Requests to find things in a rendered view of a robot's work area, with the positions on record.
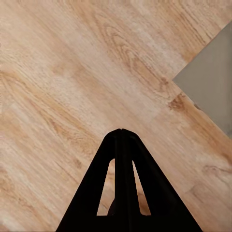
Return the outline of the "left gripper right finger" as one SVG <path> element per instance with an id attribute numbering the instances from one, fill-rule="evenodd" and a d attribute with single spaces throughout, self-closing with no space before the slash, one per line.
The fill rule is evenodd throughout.
<path id="1" fill-rule="evenodd" d="M 203 232 L 140 137 L 121 130 L 129 232 Z M 151 216 L 140 213 L 134 161 Z"/>

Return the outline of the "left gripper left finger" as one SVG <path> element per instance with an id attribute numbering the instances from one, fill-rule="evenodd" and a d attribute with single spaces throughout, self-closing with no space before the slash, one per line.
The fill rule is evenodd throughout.
<path id="1" fill-rule="evenodd" d="M 97 216 L 115 159 L 115 213 Z M 121 129 L 106 134 L 56 232 L 129 232 Z"/>

